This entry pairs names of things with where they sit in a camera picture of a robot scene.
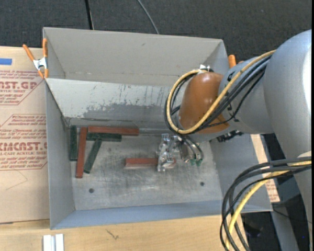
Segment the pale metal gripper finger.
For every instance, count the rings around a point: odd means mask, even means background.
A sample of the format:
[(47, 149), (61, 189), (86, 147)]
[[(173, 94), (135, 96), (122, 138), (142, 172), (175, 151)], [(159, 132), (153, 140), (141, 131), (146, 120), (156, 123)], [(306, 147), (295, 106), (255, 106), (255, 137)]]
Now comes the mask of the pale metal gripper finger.
[(173, 158), (168, 159), (161, 156), (158, 158), (158, 165), (157, 165), (158, 172), (164, 172), (167, 169), (172, 169), (172, 168), (174, 168)]
[(159, 145), (159, 157), (172, 157), (173, 139), (170, 135), (162, 135)]

